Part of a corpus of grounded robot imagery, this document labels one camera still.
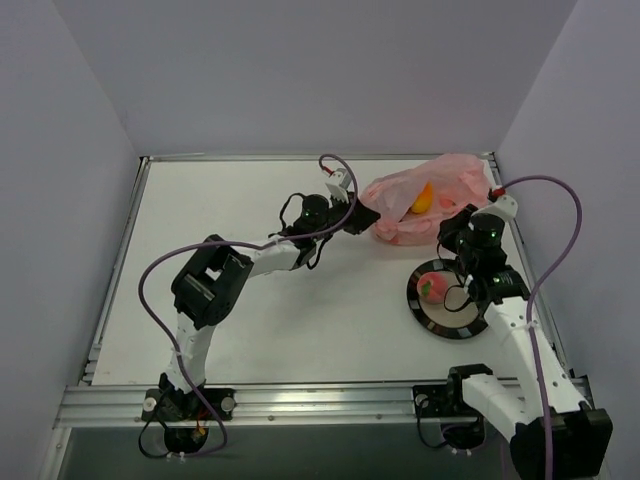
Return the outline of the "pink plastic bag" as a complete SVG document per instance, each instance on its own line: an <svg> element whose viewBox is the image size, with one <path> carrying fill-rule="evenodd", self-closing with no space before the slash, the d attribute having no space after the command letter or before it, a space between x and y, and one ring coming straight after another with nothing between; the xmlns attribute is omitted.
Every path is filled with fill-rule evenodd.
<svg viewBox="0 0 640 480"><path fill-rule="evenodd" d="M394 246L437 241L442 221L468 204L483 207L491 187L485 162L470 154L444 154L416 167L380 177L359 195L380 214L372 233Z"/></svg>

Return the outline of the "pink fake peach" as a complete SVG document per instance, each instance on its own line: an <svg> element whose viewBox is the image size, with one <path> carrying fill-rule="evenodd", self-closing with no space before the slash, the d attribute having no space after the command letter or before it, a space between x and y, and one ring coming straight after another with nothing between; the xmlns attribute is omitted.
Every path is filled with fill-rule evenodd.
<svg viewBox="0 0 640 480"><path fill-rule="evenodd" d="M443 303L448 288L447 277L440 272L422 274L416 286L419 297L429 304Z"/></svg>

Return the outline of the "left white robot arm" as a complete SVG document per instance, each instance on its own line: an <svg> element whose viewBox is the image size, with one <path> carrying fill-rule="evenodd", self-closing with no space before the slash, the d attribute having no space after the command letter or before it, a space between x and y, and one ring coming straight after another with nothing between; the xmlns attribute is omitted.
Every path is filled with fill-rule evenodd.
<svg viewBox="0 0 640 480"><path fill-rule="evenodd" d="M291 224L282 222L263 250L226 245L220 236L209 236L216 245L197 249L171 285L178 324L177 347L159 382L166 408L179 419L200 411L197 388L205 383L213 333L230 315L249 279L303 266L313 269L336 231L359 235L379 219L380 214L352 192L345 201L313 194L302 197L298 218Z"/></svg>

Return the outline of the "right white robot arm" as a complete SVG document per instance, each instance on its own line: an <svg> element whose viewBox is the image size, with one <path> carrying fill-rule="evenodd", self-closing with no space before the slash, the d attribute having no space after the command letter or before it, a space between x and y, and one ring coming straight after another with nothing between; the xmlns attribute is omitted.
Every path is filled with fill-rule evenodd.
<svg viewBox="0 0 640 480"><path fill-rule="evenodd" d="M499 215L467 205L441 224L438 240L454 254L463 289L514 368L521 393L481 366L467 366L445 386L445 403L480 413L508 442L522 479L595 477L612 420L574 385L534 319L533 295L501 246L505 225Z"/></svg>

